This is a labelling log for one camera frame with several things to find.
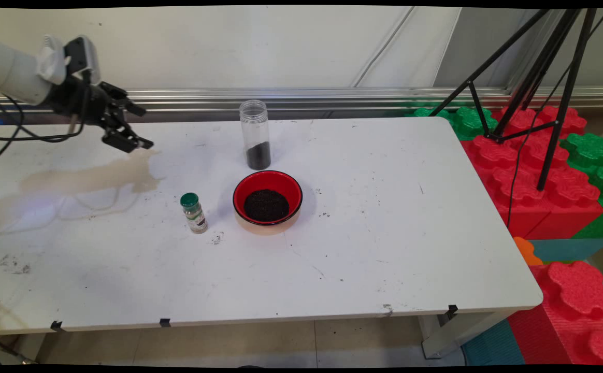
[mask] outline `white table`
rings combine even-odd
[[[0,334],[256,321],[422,317],[441,356],[542,300],[442,118],[271,121],[269,169],[304,192],[283,226],[235,215],[252,173],[237,121],[141,123],[127,155],[88,127],[0,158]],[[8,135],[13,127],[0,127]],[[32,126],[38,134],[66,126]],[[200,196],[192,234],[179,198]]]

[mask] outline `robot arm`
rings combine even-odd
[[[130,153],[153,142],[136,135],[124,120],[124,110],[145,115],[126,91],[100,81],[96,51],[86,36],[62,46],[50,35],[37,57],[0,42],[0,92],[31,105],[49,106],[57,114],[78,116],[105,130],[102,141]]]

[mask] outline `green jar lid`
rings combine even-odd
[[[198,203],[198,194],[195,193],[187,193],[184,194],[179,200],[179,204],[183,207],[193,207]]]

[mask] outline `red bowl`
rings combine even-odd
[[[276,191],[285,197],[290,206],[290,210],[285,217],[274,220],[273,222],[261,222],[247,217],[247,213],[244,211],[244,202],[247,200],[249,194],[260,191],[261,189]],[[244,179],[237,184],[235,192],[233,193],[233,206],[235,207],[237,214],[245,221],[261,226],[271,226],[285,222],[299,211],[301,205],[302,188],[299,186],[299,182],[290,175],[280,171],[265,170],[252,173],[251,175],[244,177]]]

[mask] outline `bowl rim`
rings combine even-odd
[[[239,212],[239,210],[237,208],[237,205],[235,205],[235,194],[237,193],[237,188],[242,184],[242,182],[244,182],[244,180],[246,180],[247,178],[252,177],[253,175],[256,175],[258,173],[266,173],[266,172],[280,173],[280,174],[283,174],[283,175],[285,175],[287,177],[290,177],[290,179],[292,179],[295,182],[295,184],[297,184],[297,188],[299,188],[299,204],[297,205],[297,208],[295,208],[295,210],[293,212],[291,212],[290,214],[288,214],[286,217],[280,218],[279,220],[274,220],[272,222],[261,222],[259,220],[254,220],[254,219],[251,219],[249,217],[245,217],[244,215],[242,215]],[[254,172],[252,174],[249,174],[249,175],[245,176],[244,179],[242,179],[240,182],[237,183],[237,185],[235,186],[235,190],[233,191],[233,208],[235,209],[235,212],[242,219],[244,219],[245,221],[247,221],[247,222],[249,222],[251,224],[259,225],[259,226],[273,226],[273,225],[281,224],[282,222],[285,222],[285,221],[289,220],[290,218],[294,217],[295,214],[297,214],[297,211],[299,211],[299,209],[302,207],[302,201],[303,200],[304,200],[304,192],[302,191],[302,186],[299,185],[299,182],[297,181],[297,179],[295,179],[294,177],[286,174],[285,172],[281,172],[281,171],[278,171],[278,170],[260,170],[260,171]]]

